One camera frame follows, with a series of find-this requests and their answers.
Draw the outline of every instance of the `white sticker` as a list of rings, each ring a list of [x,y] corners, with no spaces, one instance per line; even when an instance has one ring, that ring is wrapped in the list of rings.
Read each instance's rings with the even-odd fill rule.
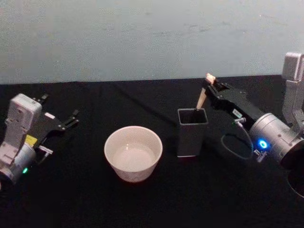
[[[47,116],[48,118],[54,119],[55,116],[50,114],[50,113],[44,113],[45,116]]]
[[[236,109],[233,109],[232,113],[233,113],[234,115],[236,115],[237,118],[242,118],[242,116],[243,116],[243,115],[242,115],[238,110],[236,110]]]

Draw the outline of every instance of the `black tablecloth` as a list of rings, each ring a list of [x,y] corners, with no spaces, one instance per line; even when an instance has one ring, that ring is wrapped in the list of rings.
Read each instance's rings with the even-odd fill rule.
[[[283,119],[280,76],[221,81]],[[200,87],[201,79],[0,85],[1,136],[9,100],[18,93],[49,93],[44,111],[61,120],[80,110],[78,127],[46,142],[53,155],[0,199],[0,227],[303,227],[304,200],[290,189],[288,171],[270,156],[257,163],[223,149],[221,135],[241,132],[208,101],[201,156],[176,157],[177,109],[195,107]],[[103,151],[107,137],[128,125],[150,128],[163,143],[153,174],[138,184],[121,181]],[[233,146],[243,151],[241,143]]]

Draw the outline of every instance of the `bowl rim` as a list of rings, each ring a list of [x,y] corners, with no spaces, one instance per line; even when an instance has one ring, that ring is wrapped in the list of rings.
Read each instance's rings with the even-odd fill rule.
[[[108,144],[108,142],[109,142],[109,139],[110,139],[114,134],[118,133],[119,131],[123,131],[123,130],[128,129],[128,128],[137,128],[137,129],[140,128],[140,129],[144,129],[144,130],[146,130],[146,131],[151,132],[151,133],[156,137],[157,141],[159,142],[159,144],[160,144],[160,146],[161,146],[161,152],[159,153],[159,155],[158,155],[157,158],[155,159],[155,162],[154,162],[151,166],[149,166],[148,168],[146,168],[146,169],[137,170],[137,171],[126,171],[126,170],[119,169],[119,168],[117,168],[115,165],[113,165],[112,162],[110,162],[110,160],[109,160],[109,158],[108,158],[108,156],[107,156],[107,154],[106,154],[106,152],[105,152],[105,148],[106,148],[106,146],[107,146],[107,144]],[[145,170],[150,169],[151,167],[155,166],[155,165],[157,164],[157,162],[159,161],[159,159],[161,158],[162,150],[163,150],[162,141],[161,141],[160,137],[159,137],[154,131],[150,130],[149,128],[142,127],[142,126],[136,126],[136,125],[135,125],[135,126],[127,126],[127,127],[119,128],[118,130],[116,130],[116,131],[114,131],[112,134],[110,134],[110,136],[106,139],[105,144],[104,144],[104,155],[105,155],[105,158],[107,159],[107,161],[110,163],[110,165],[111,165],[112,167],[114,167],[115,169],[121,170],[121,171],[123,171],[123,172],[142,172],[142,171],[145,171]]]

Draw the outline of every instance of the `pen holder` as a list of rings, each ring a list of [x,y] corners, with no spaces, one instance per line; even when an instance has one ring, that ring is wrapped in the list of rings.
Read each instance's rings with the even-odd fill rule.
[[[180,108],[178,157],[192,157],[200,154],[204,131],[208,120],[204,108]]]

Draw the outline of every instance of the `yellow label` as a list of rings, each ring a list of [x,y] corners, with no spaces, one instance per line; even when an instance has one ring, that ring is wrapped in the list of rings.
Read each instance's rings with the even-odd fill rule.
[[[34,146],[34,144],[37,142],[37,139],[27,134],[27,137],[25,138],[25,142],[30,146]]]

